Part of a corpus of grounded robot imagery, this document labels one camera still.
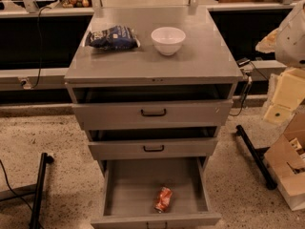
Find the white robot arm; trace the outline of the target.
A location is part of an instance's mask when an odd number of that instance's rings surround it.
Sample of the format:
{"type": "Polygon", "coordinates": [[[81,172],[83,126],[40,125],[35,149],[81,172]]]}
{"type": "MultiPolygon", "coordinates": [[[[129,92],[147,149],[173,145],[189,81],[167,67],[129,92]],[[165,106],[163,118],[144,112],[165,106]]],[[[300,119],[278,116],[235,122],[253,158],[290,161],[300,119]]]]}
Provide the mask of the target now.
{"type": "Polygon", "coordinates": [[[271,123],[288,119],[305,98],[305,0],[299,1],[280,26],[257,45],[260,52],[274,52],[286,66],[277,78],[274,95],[264,115],[271,123]]]}

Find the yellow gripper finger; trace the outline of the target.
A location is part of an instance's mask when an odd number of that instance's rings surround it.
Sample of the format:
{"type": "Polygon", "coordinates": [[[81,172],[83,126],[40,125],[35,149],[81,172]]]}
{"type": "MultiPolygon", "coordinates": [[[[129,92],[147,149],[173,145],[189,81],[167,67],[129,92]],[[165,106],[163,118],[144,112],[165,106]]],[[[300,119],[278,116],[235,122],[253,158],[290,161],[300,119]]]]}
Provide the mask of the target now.
{"type": "Polygon", "coordinates": [[[280,108],[294,111],[305,99],[305,71],[290,68],[277,79],[272,102],[280,108]]]}
{"type": "Polygon", "coordinates": [[[281,124],[293,116],[294,112],[282,105],[272,104],[267,108],[263,119],[269,123],[281,124]]]}

